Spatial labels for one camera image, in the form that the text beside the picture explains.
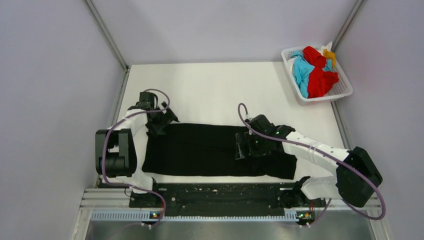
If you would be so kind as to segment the black t-shirt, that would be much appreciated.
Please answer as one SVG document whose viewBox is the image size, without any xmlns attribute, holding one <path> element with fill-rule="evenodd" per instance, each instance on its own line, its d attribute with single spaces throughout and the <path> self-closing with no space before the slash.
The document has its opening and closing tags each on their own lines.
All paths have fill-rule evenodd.
<svg viewBox="0 0 424 240">
<path fill-rule="evenodd" d="M 293 180 L 297 158 L 283 151 L 236 159 L 236 134 L 244 126 L 170 124 L 165 135 L 148 137 L 142 171 L 184 177 L 271 176 Z"/>
</svg>

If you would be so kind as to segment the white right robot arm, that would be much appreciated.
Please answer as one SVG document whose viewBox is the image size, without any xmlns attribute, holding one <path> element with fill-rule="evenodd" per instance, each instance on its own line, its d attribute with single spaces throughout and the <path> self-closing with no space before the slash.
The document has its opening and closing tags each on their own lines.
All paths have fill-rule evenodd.
<svg viewBox="0 0 424 240">
<path fill-rule="evenodd" d="M 329 175 L 314 177 L 305 175 L 296 182 L 293 200 L 299 206 L 307 206 L 315 199 L 338 199 L 350 207 L 364 207 L 373 196 L 384 206 L 379 191 L 382 175 L 368 152 L 361 148 L 337 148 L 313 140 L 291 126 L 276 126 L 260 114 L 242 119 L 248 131 L 237 137 L 242 157 L 266 155 L 282 150 L 296 158 L 304 159 Z"/>
</svg>

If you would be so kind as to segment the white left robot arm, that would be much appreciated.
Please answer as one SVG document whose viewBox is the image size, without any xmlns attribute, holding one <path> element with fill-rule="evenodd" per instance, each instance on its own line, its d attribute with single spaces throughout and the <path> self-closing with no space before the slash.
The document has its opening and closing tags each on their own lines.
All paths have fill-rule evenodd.
<svg viewBox="0 0 424 240">
<path fill-rule="evenodd" d="M 138 101 L 130 106 L 125 115 L 107 129 L 95 133 L 95 169 L 103 183 L 113 187 L 129 187 L 141 194 L 141 200 L 149 207 L 160 202 L 153 177 L 139 167 L 136 136 L 146 132 L 150 138 L 164 136 L 165 127 L 178 122 L 170 108 L 170 98 L 159 102 L 158 89 L 149 88 L 139 93 Z"/>
</svg>

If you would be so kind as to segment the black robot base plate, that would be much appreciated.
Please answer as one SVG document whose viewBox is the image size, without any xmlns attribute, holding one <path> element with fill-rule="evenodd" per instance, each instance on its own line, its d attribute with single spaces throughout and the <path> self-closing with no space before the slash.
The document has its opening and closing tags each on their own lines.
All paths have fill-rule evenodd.
<svg viewBox="0 0 424 240">
<path fill-rule="evenodd" d="M 292 190 L 292 183 L 156 183 L 167 217 L 277 217 L 294 208 L 324 207 Z"/>
</svg>

